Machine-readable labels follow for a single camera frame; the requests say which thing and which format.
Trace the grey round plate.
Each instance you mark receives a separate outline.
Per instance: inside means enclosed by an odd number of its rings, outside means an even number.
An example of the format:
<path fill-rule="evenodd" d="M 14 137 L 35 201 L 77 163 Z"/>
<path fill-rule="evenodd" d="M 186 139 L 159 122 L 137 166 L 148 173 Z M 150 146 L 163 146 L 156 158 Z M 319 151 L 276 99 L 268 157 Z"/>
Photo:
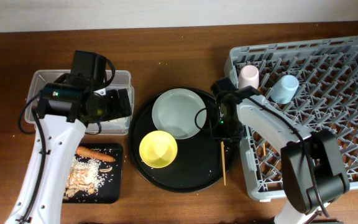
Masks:
<path fill-rule="evenodd" d="M 187 139 L 200 132 L 206 122 L 204 101 L 194 91 L 175 88 L 162 93 L 152 108 L 152 121 L 160 131 L 171 134 L 175 139 Z"/>

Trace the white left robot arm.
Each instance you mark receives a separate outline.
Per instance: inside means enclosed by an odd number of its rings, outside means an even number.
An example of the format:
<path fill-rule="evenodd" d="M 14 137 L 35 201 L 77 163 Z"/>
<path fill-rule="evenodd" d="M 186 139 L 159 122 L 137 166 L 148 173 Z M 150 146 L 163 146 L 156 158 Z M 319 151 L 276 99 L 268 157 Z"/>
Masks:
<path fill-rule="evenodd" d="M 108 58 L 77 50 L 70 72 L 33 97 L 35 142 L 7 223 L 60 223 L 71 163 L 88 125 L 132 114 L 127 90 L 108 90 L 115 74 Z"/>

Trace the pink plastic cup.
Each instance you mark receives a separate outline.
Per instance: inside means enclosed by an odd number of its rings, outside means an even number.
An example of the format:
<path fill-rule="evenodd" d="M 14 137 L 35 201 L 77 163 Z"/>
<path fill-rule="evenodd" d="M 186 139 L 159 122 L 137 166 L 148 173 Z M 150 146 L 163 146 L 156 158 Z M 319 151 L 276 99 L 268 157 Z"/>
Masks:
<path fill-rule="evenodd" d="M 238 76 L 239 89 L 252 86 L 255 89 L 259 87 L 259 69 L 253 65 L 246 65 L 241 68 Z"/>

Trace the yellow bowl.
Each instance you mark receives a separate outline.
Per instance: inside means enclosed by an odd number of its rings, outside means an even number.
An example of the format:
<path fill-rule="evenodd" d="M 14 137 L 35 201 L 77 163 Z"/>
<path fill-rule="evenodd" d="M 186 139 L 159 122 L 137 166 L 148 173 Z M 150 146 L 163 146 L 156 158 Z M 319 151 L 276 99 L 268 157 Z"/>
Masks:
<path fill-rule="evenodd" d="M 170 165 L 175 160 L 177 153 L 176 139 L 165 131 L 152 131 L 146 134 L 139 145 L 141 160 L 155 169 Z"/>

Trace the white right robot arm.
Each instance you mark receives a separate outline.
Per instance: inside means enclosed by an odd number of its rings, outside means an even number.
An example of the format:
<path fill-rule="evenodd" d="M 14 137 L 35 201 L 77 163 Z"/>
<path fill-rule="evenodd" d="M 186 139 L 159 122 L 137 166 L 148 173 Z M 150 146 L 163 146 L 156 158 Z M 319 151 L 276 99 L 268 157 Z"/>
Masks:
<path fill-rule="evenodd" d="M 280 153 L 287 202 L 272 223 L 311 223 L 327 216 L 327 206 L 349 191 L 337 137 L 330 130 L 296 123 L 257 89 L 239 90 L 229 78 L 216 81 L 211 92 L 218 111 L 214 137 L 226 146 L 238 145 L 248 126 Z"/>

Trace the light blue plastic cup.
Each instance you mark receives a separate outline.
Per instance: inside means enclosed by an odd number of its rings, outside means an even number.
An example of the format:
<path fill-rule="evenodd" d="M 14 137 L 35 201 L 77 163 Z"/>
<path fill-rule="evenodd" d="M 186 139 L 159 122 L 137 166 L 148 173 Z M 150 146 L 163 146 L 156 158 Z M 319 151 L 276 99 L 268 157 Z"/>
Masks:
<path fill-rule="evenodd" d="M 287 104 L 299 87 L 298 79 L 293 75 L 284 75 L 273 86 L 271 99 L 278 104 Z"/>

